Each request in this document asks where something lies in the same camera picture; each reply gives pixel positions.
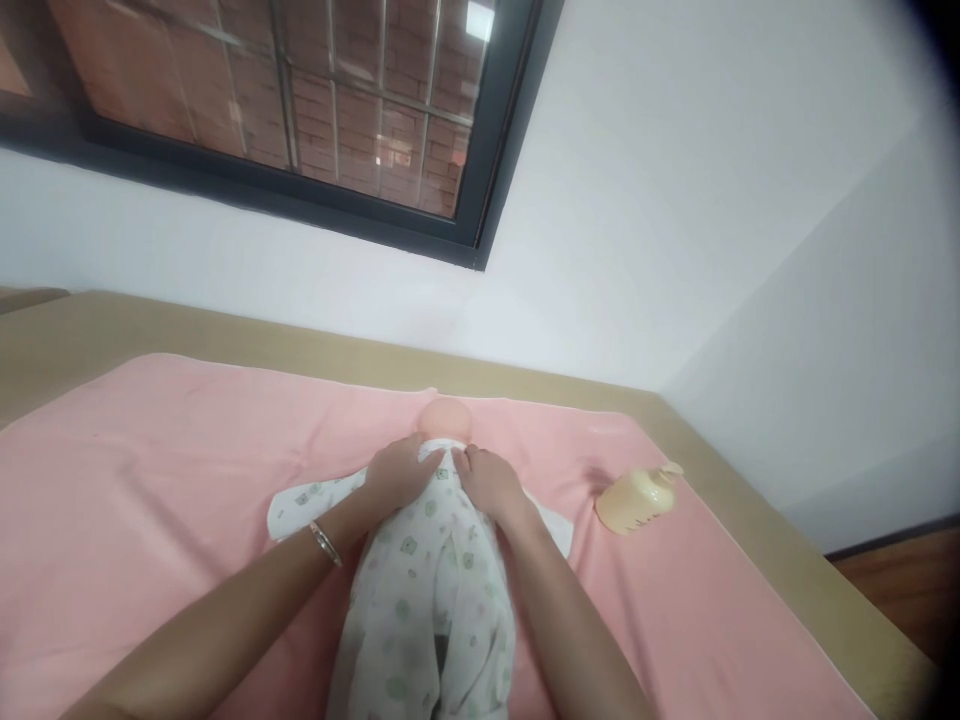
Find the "bed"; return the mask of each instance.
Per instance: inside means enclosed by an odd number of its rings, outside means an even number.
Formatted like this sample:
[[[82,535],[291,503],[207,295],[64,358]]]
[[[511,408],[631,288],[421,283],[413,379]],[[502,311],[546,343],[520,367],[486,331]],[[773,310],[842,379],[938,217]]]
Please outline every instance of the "bed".
[[[0,427],[141,355],[633,417],[878,717],[909,717],[930,662],[658,395],[105,292],[0,315]]]

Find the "baby lotion bottle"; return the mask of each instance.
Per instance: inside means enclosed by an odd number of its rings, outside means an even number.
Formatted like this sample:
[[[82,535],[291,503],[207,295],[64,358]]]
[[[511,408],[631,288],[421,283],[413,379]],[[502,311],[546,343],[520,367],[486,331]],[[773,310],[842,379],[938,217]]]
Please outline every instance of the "baby lotion bottle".
[[[597,498],[600,522],[618,535],[628,535],[669,512],[676,501],[673,484],[679,475],[683,475],[683,469],[676,463],[624,473]]]

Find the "pink blanket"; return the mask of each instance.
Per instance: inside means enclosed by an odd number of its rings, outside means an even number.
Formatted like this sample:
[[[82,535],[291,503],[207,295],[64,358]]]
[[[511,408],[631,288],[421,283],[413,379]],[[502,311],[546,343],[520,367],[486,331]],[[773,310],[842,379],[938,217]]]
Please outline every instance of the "pink blanket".
[[[274,493],[363,467],[435,396],[150,355],[14,423],[0,434],[0,718],[55,717],[270,546]],[[594,496],[665,460],[632,420],[464,402],[475,441],[575,521],[570,563],[662,717],[871,716],[686,483],[632,536],[603,528]],[[322,714],[358,552],[217,717]],[[511,715],[553,717],[514,601]]]

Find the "black window frame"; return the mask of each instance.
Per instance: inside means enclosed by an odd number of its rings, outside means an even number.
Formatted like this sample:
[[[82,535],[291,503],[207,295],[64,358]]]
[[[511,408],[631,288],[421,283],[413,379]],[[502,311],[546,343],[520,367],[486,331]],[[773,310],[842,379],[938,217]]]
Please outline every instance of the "black window frame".
[[[34,96],[3,93],[16,111],[0,116],[0,146],[483,271],[563,0],[498,3],[453,219],[103,118],[46,1],[0,6],[0,31],[17,28],[4,38]],[[68,112],[51,114],[51,104]]]

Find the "silver bracelet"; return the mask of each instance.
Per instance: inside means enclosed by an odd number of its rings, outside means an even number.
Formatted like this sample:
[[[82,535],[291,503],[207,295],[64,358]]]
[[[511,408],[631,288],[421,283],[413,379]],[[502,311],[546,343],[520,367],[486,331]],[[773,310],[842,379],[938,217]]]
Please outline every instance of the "silver bracelet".
[[[337,549],[333,546],[333,543],[330,542],[330,538],[328,538],[327,534],[320,529],[320,526],[315,522],[311,522],[310,530],[313,531],[313,536],[317,539],[317,542],[320,544],[320,547],[323,548],[323,551],[330,556],[331,560],[333,560],[333,564],[337,567],[343,567],[343,560],[340,558],[340,553],[337,552]]]

